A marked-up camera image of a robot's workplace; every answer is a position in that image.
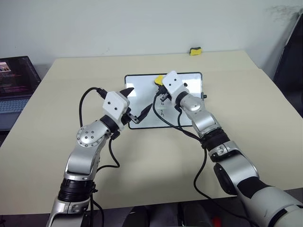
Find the black cable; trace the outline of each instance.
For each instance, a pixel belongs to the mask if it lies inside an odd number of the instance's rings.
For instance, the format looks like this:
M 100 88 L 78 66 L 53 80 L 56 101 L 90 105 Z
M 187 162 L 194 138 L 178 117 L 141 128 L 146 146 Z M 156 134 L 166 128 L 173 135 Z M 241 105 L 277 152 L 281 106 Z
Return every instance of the black cable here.
M 178 115 L 178 118 L 177 118 L 177 122 L 178 122 L 178 126 L 179 126 L 179 128 L 181 128 L 181 129 L 182 129 L 182 127 L 181 127 L 181 123 L 180 123 L 180 117 L 181 117 L 181 115 L 182 115 L 182 110 L 180 109 L 180 112 L 179 112 L 179 115 Z
M 116 157 L 114 156 L 114 153 L 113 153 L 113 151 L 112 151 L 112 141 L 113 141 L 113 139 L 110 138 L 110 139 L 109 139 L 109 142 L 108 142 L 108 149 L 109 149 L 109 153 L 110 153 L 112 159 L 113 159 L 113 160 L 115 161 L 115 163 L 116 163 L 116 166 L 114 166 L 114 165 L 104 165 L 104 166 L 99 167 L 99 168 L 97 169 L 97 172 L 98 172 L 99 170 L 103 169 L 103 168 L 106 168 L 106 167 L 111 167 L 111 168 L 119 168 L 119 167 L 120 167 L 120 163 L 118 162 L 118 160 L 116 159 Z
M 94 225 L 94 199 L 93 194 L 90 195 L 90 222 L 89 227 L 93 227 Z
M 101 211 L 101 216 L 102 216 L 101 227 L 103 227 L 103 226 L 104 226 L 104 211 L 103 211 L 102 207 L 101 207 L 99 204 L 97 204 L 96 201 L 93 200 L 93 203 L 94 203 L 94 205 L 95 205 L 96 207 L 98 207 L 99 210 Z
M 205 155 L 205 157 L 207 156 L 207 150 L 206 150 L 206 149 L 204 149 L 204 155 Z M 233 216 L 236 216 L 236 217 L 238 217 L 238 218 L 245 219 L 245 220 L 247 220 L 249 223 L 254 224 L 256 227 L 259 227 L 259 225 L 258 225 L 254 220 L 252 220 L 252 219 L 250 219 L 250 218 L 248 218 L 248 217 L 246 217 L 246 216 L 242 216 L 242 215 L 238 215 L 238 214 L 235 214 L 235 213 L 233 213 L 233 212 L 230 212 L 228 209 L 226 209 L 225 207 L 223 207 L 223 206 L 221 206 L 220 204 L 218 204 L 213 198 L 209 197 L 208 195 L 206 195 L 205 193 L 203 193 L 202 191 L 200 191 L 200 190 L 198 189 L 198 187 L 197 187 L 197 185 L 196 185 L 196 182 L 197 182 L 197 179 L 198 179 L 198 177 L 200 176 L 200 174 L 201 174 L 201 172 L 202 172 L 202 170 L 203 170 L 203 168 L 204 168 L 204 166 L 205 166 L 205 164 L 206 164 L 206 158 L 205 158 L 205 157 L 204 157 L 204 160 L 203 160 L 203 164 L 202 164 L 201 168 L 199 169 L 199 171 L 198 171 L 198 173 L 196 174 L 195 179 L 194 179 L 194 188 L 195 188 L 195 190 L 196 190 L 198 193 L 200 193 L 201 195 L 203 195 L 204 197 L 208 198 L 211 202 L 213 202 L 214 204 L 216 204 L 219 208 L 221 208 L 221 209 L 224 210 L 225 212 L 227 212 L 227 213 L 229 213 L 229 214 L 231 214 L 231 215 L 233 215 Z
M 182 129 L 182 127 L 181 127 L 181 125 L 180 125 L 180 116 L 181 116 L 181 114 L 182 114 L 182 110 L 180 111 L 180 113 L 179 113 L 179 115 L 178 115 L 178 120 L 177 120 L 177 121 L 178 121 L 178 128 L 177 128 L 177 127 L 175 127 L 174 125 L 171 125 L 171 124 L 170 124 L 169 122 L 167 122 L 165 119 L 163 119 L 163 118 L 156 112 L 156 110 L 155 110 L 155 101 L 156 101 L 156 98 L 157 98 L 157 96 L 155 96 L 155 98 L 154 98 L 154 101 L 153 101 L 153 104 L 152 104 L 152 109 L 153 109 L 153 111 L 155 112 L 155 114 L 157 115 L 157 117 L 159 117 L 162 121 L 164 121 L 166 124 L 172 126 L 173 128 L 175 128 L 175 129 L 177 129 L 177 130 L 179 130 L 179 131 L 185 131 L 185 130 Z M 200 191 L 200 190 L 198 189 L 198 187 L 197 187 L 197 185 L 196 185 L 196 182 L 197 182 L 198 177 L 200 176 L 200 174 L 202 173 L 202 171 L 203 171 L 203 169 L 204 169 L 204 167 L 205 167 L 205 165 L 206 165 L 206 160 L 207 160 L 207 150 L 204 149 L 204 159 L 203 159 L 202 166 L 200 167 L 198 173 L 196 174 L 196 176 L 195 176 L 195 178 L 194 178 L 194 188 L 195 188 L 195 190 L 196 190 L 199 194 L 201 194 L 201 195 L 203 195 L 204 197 L 208 198 L 211 202 L 213 202 L 215 205 L 217 205 L 219 208 L 221 208 L 221 209 L 224 210 L 225 212 L 227 212 L 227 213 L 229 213 L 229 214 L 231 214 L 231 215 L 233 215 L 233 216 L 235 216 L 235 217 L 245 219 L 245 220 L 247 220 L 250 224 L 254 224 L 256 227 L 259 227 L 259 225 L 258 225 L 254 220 L 252 220 L 252 219 L 250 219 L 250 218 L 248 218 L 248 217 L 245 217 L 245 216 L 238 215 L 238 214 L 235 214 L 235 213 L 233 213 L 233 212 L 230 212 L 228 209 L 226 209 L 225 207 L 223 207 L 223 206 L 221 206 L 220 204 L 218 204 L 213 198 L 211 198 L 210 196 L 206 195 L 205 193 L 203 193 L 202 191 Z
M 80 127 L 83 126 L 83 122 L 82 122 L 82 103 L 83 100 L 85 98 L 85 96 L 92 90 L 97 90 L 97 87 L 91 87 L 89 88 L 86 92 L 84 92 L 84 94 L 82 95 L 81 99 L 80 99 L 80 103 L 79 103 L 79 119 L 80 119 Z
M 169 123 L 168 121 L 166 121 L 164 118 L 162 118 L 158 112 L 156 111 L 156 108 L 155 108 L 155 103 L 156 103 L 156 99 L 157 99 L 157 95 L 155 95 L 154 99 L 153 99 L 153 103 L 152 103 L 152 110 L 154 111 L 154 113 L 157 115 L 158 118 L 160 118 L 160 120 L 162 120 L 163 122 L 165 122 L 166 124 L 168 124 L 169 126 L 173 127 L 174 129 L 177 129 L 181 132 L 183 132 L 184 134 L 186 134 L 187 136 L 191 137 L 191 138 L 194 138 L 196 139 L 197 141 L 200 141 L 200 138 L 197 137 L 195 134 L 191 133 L 191 132 L 188 132 L 182 128 L 179 128 L 179 127 L 176 127 L 175 125 Z

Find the laptop screen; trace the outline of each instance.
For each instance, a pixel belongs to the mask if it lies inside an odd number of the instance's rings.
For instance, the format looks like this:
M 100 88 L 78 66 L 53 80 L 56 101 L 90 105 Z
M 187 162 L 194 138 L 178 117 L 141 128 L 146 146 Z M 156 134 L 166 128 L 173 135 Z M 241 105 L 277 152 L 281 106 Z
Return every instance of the laptop screen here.
M 27 56 L 0 59 L 0 98 L 32 95 L 40 82 Z

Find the whiteboard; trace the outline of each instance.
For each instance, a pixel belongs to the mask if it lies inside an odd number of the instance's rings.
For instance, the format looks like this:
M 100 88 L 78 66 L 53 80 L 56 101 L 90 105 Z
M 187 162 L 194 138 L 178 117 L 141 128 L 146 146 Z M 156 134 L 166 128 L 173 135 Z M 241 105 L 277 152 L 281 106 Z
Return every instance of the whiteboard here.
M 190 94 L 196 97 L 202 97 L 202 73 L 201 72 L 186 72 L 178 73 L 183 83 L 187 83 L 187 89 Z M 133 115 L 139 116 L 141 111 L 153 102 L 153 99 L 158 90 L 158 86 L 154 83 L 155 79 L 162 74 L 145 74 L 145 75 L 126 75 L 125 76 L 125 88 L 133 87 L 134 90 L 128 95 L 130 101 L 129 107 L 132 109 Z M 155 103 L 156 111 L 168 122 L 173 125 L 178 125 L 177 117 L 179 112 L 174 108 L 172 102 L 166 99 L 164 102 L 157 98 Z M 180 117 L 180 123 L 182 126 L 191 126 L 191 121 L 187 118 L 183 112 Z M 151 109 L 139 124 L 130 122 L 128 124 L 130 129 L 142 129 L 142 128 L 162 128 L 169 127 L 166 123 L 161 121 Z

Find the red object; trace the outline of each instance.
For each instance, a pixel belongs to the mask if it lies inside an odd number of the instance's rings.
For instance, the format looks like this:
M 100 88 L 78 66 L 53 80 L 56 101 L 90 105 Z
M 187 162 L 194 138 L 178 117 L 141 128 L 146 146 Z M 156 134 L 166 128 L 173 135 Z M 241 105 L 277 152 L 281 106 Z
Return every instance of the red object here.
M 214 225 L 214 227 L 221 227 L 222 226 L 221 219 L 219 217 L 214 217 L 213 225 Z

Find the white wall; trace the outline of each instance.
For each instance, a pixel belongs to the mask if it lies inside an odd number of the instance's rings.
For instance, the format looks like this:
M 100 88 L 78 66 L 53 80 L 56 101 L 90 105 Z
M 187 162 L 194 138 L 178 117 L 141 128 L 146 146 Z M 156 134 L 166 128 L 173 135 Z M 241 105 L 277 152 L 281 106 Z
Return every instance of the white wall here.
M 247 51 L 273 76 L 303 0 L 0 0 L 0 57 Z

